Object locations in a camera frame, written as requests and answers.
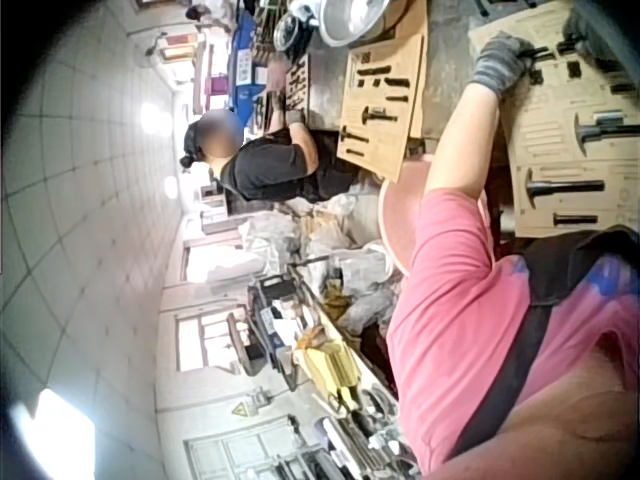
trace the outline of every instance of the woman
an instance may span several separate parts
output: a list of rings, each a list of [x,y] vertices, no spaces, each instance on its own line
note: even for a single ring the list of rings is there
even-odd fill
[[[531,48],[500,34],[482,50],[429,172],[387,336],[400,422],[429,479],[613,479],[637,445],[637,236],[564,234],[491,264],[477,200],[499,100]]]
[[[238,116],[211,110],[189,125],[180,164],[188,169],[206,162],[225,188],[246,201],[303,197],[316,203],[346,192],[359,168],[336,157],[338,135],[310,132],[299,111],[287,112],[284,127],[282,113],[274,114],[279,129],[243,145]]]

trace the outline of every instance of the warning sign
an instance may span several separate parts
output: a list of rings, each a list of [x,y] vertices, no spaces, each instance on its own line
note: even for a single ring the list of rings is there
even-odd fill
[[[238,405],[236,405],[236,407],[231,410],[231,413],[233,413],[234,415],[238,415],[240,417],[248,417],[249,414],[247,413],[247,407],[244,404],[244,402],[240,402]]]

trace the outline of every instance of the metal bowl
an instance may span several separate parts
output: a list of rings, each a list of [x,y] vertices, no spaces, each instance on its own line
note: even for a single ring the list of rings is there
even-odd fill
[[[365,36],[375,36],[397,23],[404,8],[389,9],[394,18],[385,18],[387,7],[406,0],[322,0],[320,34],[332,47],[342,47]]]

